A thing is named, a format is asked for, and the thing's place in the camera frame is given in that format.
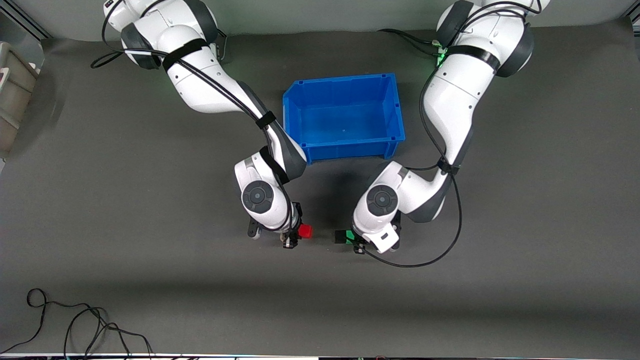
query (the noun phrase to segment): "black circular joint cap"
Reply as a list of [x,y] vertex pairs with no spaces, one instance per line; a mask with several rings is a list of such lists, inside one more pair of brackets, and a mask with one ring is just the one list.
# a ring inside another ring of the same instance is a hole
[[254,181],[244,188],[242,202],[249,211],[263,214],[271,209],[273,189],[265,181]]
[[261,204],[264,202],[265,195],[264,190],[260,188],[254,188],[249,192],[249,200],[254,204]]
[[377,217],[396,212],[398,196],[387,185],[377,185],[367,193],[367,208]]
[[[120,38],[127,47],[134,49],[153,49],[149,41],[136,28],[136,25],[132,22],[125,26],[120,32]],[[157,56],[147,55],[131,55],[138,66],[147,70],[156,70],[160,67],[160,59]]]
[[509,55],[509,58],[507,58],[507,60],[498,69],[496,76],[508,78],[518,72],[533,53],[533,47],[533,31],[531,31],[531,25],[527,23],[524,26],[522,37],[520,38],[518,45],[516,45],[511,55]]
[[474,4],[466,0],[456,1],[447,17],[436,30],[436,39],[442,44],[442,47],[449,47],[456,39],[458,31],[465,24]]

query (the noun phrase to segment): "black cable bundle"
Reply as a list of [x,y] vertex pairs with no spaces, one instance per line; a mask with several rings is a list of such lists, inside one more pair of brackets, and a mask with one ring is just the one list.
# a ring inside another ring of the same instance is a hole
[[[31,296],[34,293],[40,293],[42,295],[42,303],[41,304],[35,305],[34,303],[32,303]],[[20,345],[24,345],[26,343],[29,343],[29,342],[33,341],[38,336],[38,334],[40,334],[40,331],[42,330],[42,325],[44,324],[44,316],[45,316],[45,314],[47,312],[47,306],[49,304],[57,305],[57,306],[60,306],[60,307],[67,307],[67,308],[79,307],[79,306],[83,306],[84,307],[84,309],[80,310],[80,312],[78,312],[78,314],[76,314],[73,317],[73,319],[69,323],[69,326],[67,327],[67,332],[65,333],[65,342],[64,342],[64,345],[63,345],[63,356],[65,358],[67,357],[68,339],[69,339],[69,336],[71,334],[71,329],[73,328],[74,323],[83,314],[90,313],[91,315],[93,315],[98,320],[98,322],[97,322],[97,327],[96,327],[95,333],[93,334],[93,338],[92,338],[91,342],[89,343],[89,345],[87,345],[87,347],[86,347],[86,349],[84,351],[84,359],[86,359],[88,357],[89,353],[91,352],[92,348],[95,346],[97,340],[100,338],[100,335],[103,332],[105,332],[105,331],[115,331],[115,332],[118,333],[118,337],[120,337],[120,342],[122,344],[122,348],[125,350],[125,352],[127,353],[128,356],[131,355],[131,351],[129,350],[129,347],[127,346],[127,343],[124,340],[123,334],[142,338],[142,340],[144,340],[144,342],[145,342],[145,346],[147,347],[147,352],[149,354],[149,359],[151,360],[151,353],[153,353],[154,351],[153,351],[153,349],[151,349],[151,344],[149,343],[147,338],[144,335],[136,334],[135,332],[123,330],[115,322],[107,322],[107,320],[105,320],[103,315],[100,313],[100,312],[103,312],[103,313],[107,312],[103,307],[91,306],[91,305],[89,305],[89,304],[87,304],[85,302],[80,302],[78,304],[68,305],[68,304],[63,304],[61,302],[57,302],[57,301],[51,301],[51,300],[47,299],[47,294],[44,292],[43,289],[40,289],[40,288],[33,288],[33,289],[29,290],[29,292],[27,293],[27,305],[29,307],[33,307],[34,309],[36,309],[38,307],[42,308],[42,312],[40,313],[40,325],[38,326],[38,330],[36,330],[35,334],[30,339],[28,339],[27,341],[23,341],[21,343],[17,343],[17,344],[15,344],[13,346],[10,346],[6,350],[0,352],[0,355],[13,350],[15,347],[18,347]]]
[[404,41],[408,42],[409,45],[411,45],[414,49],[420,51],[423,54],[427,54],[430,56],[438,56],[439,54],[437,52],[435,53],[430,53],[426,50],[424,50],[423,48],[419,47],[418,44],[420,45],[427,45],[427,46],[433,46],[433,43],[429,40],[423,40],[421,38],[415,37],[405,31],[402,30],[398,30],[398,29],[380,29],[378,30],[380,32],[383,33],[391,33],[391,34],[396,34],[398,36],[400,36]]

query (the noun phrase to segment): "black cable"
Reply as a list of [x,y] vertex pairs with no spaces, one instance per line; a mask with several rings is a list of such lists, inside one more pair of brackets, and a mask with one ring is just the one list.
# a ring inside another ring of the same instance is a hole
[[153,8],[155,5],[158,5],[159,3],[162,3],[163,1],[164,0],[157,0],[157,1],[154,1],[153,3],[151,3],[151,5],[149,5],[145,9],[145,11],[143,11],[142,14],[140,14],[140,17],[144,17],[149,12],[149,10],[151,10],[151,8]]
[[[101,32],[101,37],[102,37],[102,42],[104,42],[105,45],[107,45],[108,48],[110,48],[111,50],[113,50],[113,53],[124,53],[125,50],[124,49],[116,49],[112,46],[109,45],[109,43],[106,40],[106,28],[107,28],[107,23],[109,22],[109,18],[111,17],[111,15],[113,14],[113,12],[115,11],[116,7],[122,2],[123,0],[117,0],[114,4],[113,7],[111,8],[111,10],[107,13],[107,15],[104,17],[104,20],[102,21],[102,32]],[[168,53],[164,52],[164,51],[158,51],[158,50],[153,50],[153,49],[127,49],[128,51],[143,51],[146,53],[150,53],[150,54],[154,54],[157,56],[166,56],[168,55]],[[101,56],[100,58],[94,60],[91,64],[92,68],[95,69],[97,67],[100,66],[104,66],[105,64],[113,61],[117,56],[114,56],[114,58],[105,61],[104,63],[101,63],[100,65],[96,65],[96,63],[98,61],[100,61],[101,59],[109,56],[110,54],[106,54]],[[205,81],[208,85],[210,85],[211,87],[213,87],[215,90],[217,90],[219,93],[221,93],[223,96],[225,96],[229,101],[231,101],[234,105],[236,105],[238,108],[240,108],[240,110],[243,110],[247,115],[249,115],[254,121],[257,121],[258,118],[256,117],[255,114],[253,114],[246,105],[244,105],[237,97],[235,97],[233,94],[231,94],[226,88],[224,88],[223,86],[221,86],[217,81],[213,80],[211,77],[209,77],[207,74],[205,74],[204,72],[202,72],[200,69],[197,69],[196,67],[192,66],[191,64],[187,63],[186,61],[180,59],[177,61],[177,63],[183,65],[185,68],[188,68],[189,71],[191,71],[194,75],[198,76],[202,81]]]
[[436,74],[436,70],[437,69],[435,69],[431,73],[431,75],[429,75],[429,78],[427,78],[427,81],[422,86],[422,90],[420,91],[420,99],[418,100],[418,104],[419,104],[419,111],[418,112],[420,113],[420,121],[422,122],[422,127],[426,131],[427,135],[429,135],[429,139],[431,140],[433,145],[436,147],[436,149],[440,153],[440,157],[446,159],[445,151],[443,151],[442,148],[438,145],[438,142],[436,141],[436,138],[431,133],[431,130],[429,130],[429,126],[427,125],[427,120],[426,120],[427,114],[425,114],[424,106],[422,105],[422,99],[424,98],[424,94],[426,94],[426,92],[427,92],[427,87],[429,86],[429,83],[433,79],[433,76],[435,76],[435,74]]
[[451,176],[451,181],[453,182],[453,188],[454,188],[454,190],[456,190],[456,199],[458,201],[458,231],[456,231],[456,236],[454,237],[454,239],[451,242],[451,244],[449,245],[449,247],[447,247],[447,250],[445,250],[437,258],[435,258],[435,259],[433,259],[431,261],[427,261],[426,263],[421,263],[421,264],[411,264],[411,265],[396,264],[396,263],[392,263],[391,261],[384,260],[383,258],[380,258],[375,254],[372,254],[367,249],[365,249],[364,246],[361,246],[360,244],[358,244],[357,246],[359,248],[361,248],[362,251],[364,251],[365,254],[369,255],[370,257],[380,261],[381,263],[384,263],[384,264],[387,264],[387,265],[391,265],[391,266],[395,266],[397,268],[420,268],[420,267],[423,267],[423,266],[431,265],[431,264],[441,260],[442,258],[444,258],[451,251],[451,249],[453,249],[453,247],[456,245],[456,243],[458,242],[458,238],[460,238],[460,232],[462,231],[462,202],[460,201],[460,191],[458,190],[458,184],[456,183],[456,178],[451,174],[449,174],[449,176]]
[[31,29],[29,29],[27,26],[22,25],[22,22],[21,22],[19,19],[16,19],[16,18],[15,18],[15,16],[13,16],[13,15],[11,14],[11,12],[6,11],[6,9],[4,9],[4,7],[3,7],[3,6],[0,6],[0,10],[2,10],[2,12],[3,12],[3,13],[5,13],[5,14],[9,15],[9,17],[11,18],[11,20],[12,20],[14,23],[18,24],[22,29],[24,29],[24,31],[28,32],[28,33],[29,33],[29,35],[31,35],[32,37],[34,37],[34,38],[38,39],[38,41],[41,41],[41,38],[40,38],[38,35],[34,34],[34,33],[31,31]]
[[[478,13],[480,13],[480,12],[486,10],[486,9],[489,9],[491,7],[498,6],[498,5],[511,5],[511,6],[517,6],[517,7],[521,8],[521,9],[527,10],[528,12],[531,12],[531,13],[534,13],[534,14],[539,14],[539,13],[542,12],[542,4],[540,3],[540,0],[536,0],[536,2],[538,4],[538,10],[530,8],[530,7],[528,7],[528,6],[524,5],[524,4],[514,3],[512,1],[499,1],[497,3],[492,3],[492,4],[488,4],[488,5],[482,6],[482,7],[480,7],[480,9],[474,11],[471,15],[469,15],[469,17],[467,18],[465,23],[461,26],[460,29],[458,29],[458,32],[456,33],[455,37],[457,37],[461,32],[465,31],[466,28],[471,23],[473,23],[473,22],[477,21],[478,19],[481,19],[481,18],[489,15],[489,13],[487,13],[487,14],[482,14],[482,15],[474,18]],[[491,13],[499,13],[499,12],[514,13],[517,16],[519,16],[523,21],[525,21],[525,15],[522,15],[521,13],[517,13],[516,11],[511,10],[511,9],[497,9],[497,10],[492,11]]]
[[225,38],[223,43],[222,43],[222,56],[218,55],[218,61],[222,62],[222,60],[224,60],[225,56],[227,55],[227,41],[229,39],[228,39],[227,34],[225,34],[225,32],[220,30],[220,29],[218,29],[218,34],[220,34],[220,36]]
[[[267,145],[269,144],[269,135],[267,135],[267,128],[265,127],[262,132],[264,133],[264,139],[267,141]],[[267,148],[269,149],[269,154],[271,155],[271,157],[273,157],[273,153],[271,152],[271,146],[267,146]],[[284,184],[282,184],[282,180],[280,180],[280,177],[278,177],[276,174],[273,174],[276,182],[278,183],[278,186],[280,187],[280,189],[282,190],[282,194],[284,195],[284,199],[287,202],[287,214],[285,215],[285,221],[282,223],[282,225],[276,227],[275,229],[269,229],[270,231],[279,231],[282,230],[286,225],[287,225],[287,219],[289,219],[288,224],[290,225],[290,227],[293,227],[293,208],[291,207],[291,200],[289,199],[289,194],[287,193],[286,190],[284,190]]]
[[[41,34],[41,37],[36,37],[38,41],[42,41],[43,38],[51,38],[51,34],[48,34],[45,29],[43,29],[40,25],[36,24],[35,20],[33,20],[33,18],[31,18],[29,14],[27,14],[17,4],[13,4],[13,1],[5,1],[4,3],[6,3],[11,9],[13,9],[14,12],[18,13],[18,15],[20,15],[22,19],[28,22],[29,25],[31,25],[37,32]],[[6,10],[4,12],[13,18],[13,15],[11,15],[10,12],[7,12]],[[30,32],[30,30],[28,30],[27,27],[23,25],[21,22],[18,21],[17,24],[19,24],[20,26],[22,26],[22,28]]]
[[[32,303],[31,297],[36,292],[38,292],[38,293],[40,293],[42,295],[42,299],[43,299],[42,304],[35,305],[34,303]],[[22,341],[20,343],[17,343],[15,345],[12,345],[9,348],[7,348],[6,350],[0,352],[0,354],[4,354],[6,352],[11,351],[15,347],[18,347],[20,345],[24,345],[26,343],[29,343],[29,342],[33,341],[38,336],[38,334],[40,334],[40,331],[42,330],[42,326],[44,324],[44,316],[46,314],[47,306],[49,304],[57,305],[57,306],[60,306],[60,307],[66,307],[66,308],[78,307],[78,306],[84,306],[85,307],[85,309],[81,310],[78,314],[76,314],[73,317],[73,319],[69,323],[69,326],[67,327],[67,332],[65,333],[65,343],[64,343],[64,346],[63,346],[63,355],[64,355],[64,357],[67,356],[68,338],[70,336],[70,333],[71,333],[71,330],[73,328],[73,325],[74,325],[75,321],[81,315],[83,315],[85,313],[90,313],[91,315],[93,315],[98,320],[98,323],[97,323],[97,328],[96,328],[96,331],[95,331],[95,333],[93,335],[93,338],[92,338],[90,344],[87,346],[87,348],[86,348],[86,350],[84,352],[84,358],[85,359],[88,356],[88,354],[90,353],[91,349],[95,345],[95,343],[98,340],[98,338],[100,337],[100,335],[102,334],[102,332],[104,332],[105,330],[115,331],[115,332],[118,333],[118,336],[120,338],[120,342],[122,343],[122,347],[127,352],[128,356],[131,355],[131,351],[129,350],[129,347],[127,346],[126,341],[124,340],[123,334],[142,338],[144,340],[144,342],[145,342],[145,346],[147,347],[147,352],[149,354],[149,359],[151,359],[151,353],[153,353],[154,351],[153,351],[153,349],[151,347],[151,344],[149,343],[148,339],[144,335],[137,334],[137,333],[131,332],[131,331],[123,330],[123,329],[119,328],[118,324],[116,324],[114,322],[107,322],[104,319],[104,317],[100,314],[101,311],[106,313],[106,310],[103,307],[93,307],[93,306],[91,306],[91,305],[89,305],[89,304],[87,304],[85,302],[80,302],[78,304],[68,305],[68,304],[63,304],[61,302],[57,302],[57,301],[51,301],[51,300],[47,299],[47,294],[44,292],[43,289],[40,289],[40,288],[33,288],[33,289],[29,290],[29,292],[27,293],[27,305],[29,307],[33,307],[33,308],[38,308],[38,307],[42,308],[42,312],[40,313],[40,324],[38,325],[38,329],[36,330],[36,332],[34,333],[34,335],[30,339],[28,339],[26,341]]]
[[526,22],[526,18],[524,15],[522,15],[519,12],[516,12],[515,10],[511,10],[511,9],[497,9],[497,10],[492,10],[490,12],[486,12],[480,16],[474,17],[473,19],[469,20],[459,31],[459,33],[464,33],[465,30],[471,26],[471,24],[473,24],[474,22],[482,19],[483,17],[489,16],[489,15],[493,15],[494,13],[500,14],[500,13],[512,13],[513,15],[516,15],[517,17],[519,17],[522,22]]
[[424,45],[430,45],[433,46],[432,43],[430,41],[427,40],[423,40],[420,38],[417,38],[411,34],[407,34],[404,31],[401,30],[396,30],[396,29],[380,29],[378,31],[382,31],[385,33],[393,33],[393,34],[397,34],[399,35],[404,41],[408,42],[409,45],[411,45],[414,49],[420,51],[423,54],[427,54],[427,55],[431,55],[431,56],[438,56],[438,53],[430,53],[426,50],[424,50],[423,48],[419,47],[418,45],[414,44],[413,41],[419,43],[419,44],[424,44]]
[[105,66],[108,63],[112,62],[113,60],[117,59],[120,55],[122,55],[123,53],[118,53],[116,51],[111,51],[108,54],[104,54],[101,57],[93,60],[91,62],[91,64],[89,65],[92,69],[97,69],[99,67]]
[[438,164],[432,165],[430,167],[404,167],[404,168],[411,171],[428,171],[428,170],[433,170],[436,167],[438,167]]
[[385,28],[385,29],[380,29],[378,31],[382,31],[384,33],[397,34],[397,35],[399,35],[401,37],[409,38],[409,39],[411,39],[411,40],[413,40],[415,42],[418,42],[420,44],[433,45],[433,43],[431,43],[431,41],[429,41],[429,40],[423,40],[423,39],[421,39],[419,37],[415,37],[415,36],[405,32],[405,31],[402,31],[402,30]]

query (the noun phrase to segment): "blue plastic bin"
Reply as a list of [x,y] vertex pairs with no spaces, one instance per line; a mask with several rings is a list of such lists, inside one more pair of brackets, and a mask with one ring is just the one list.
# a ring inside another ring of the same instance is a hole
[[285,131],[310,164],[353,156],[389,159],[404,141],[393,74],[298,80],[282,103]]

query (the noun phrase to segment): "green led light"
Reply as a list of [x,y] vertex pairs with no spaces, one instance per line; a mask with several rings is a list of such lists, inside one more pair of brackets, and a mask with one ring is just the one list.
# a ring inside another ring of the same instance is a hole
[[444,53],[440,54],[440,56],[438,56],[438,67],[442,66],[442,63],[444,62],[444,58],[445,56],[447,56],[447,49],[444,50]]

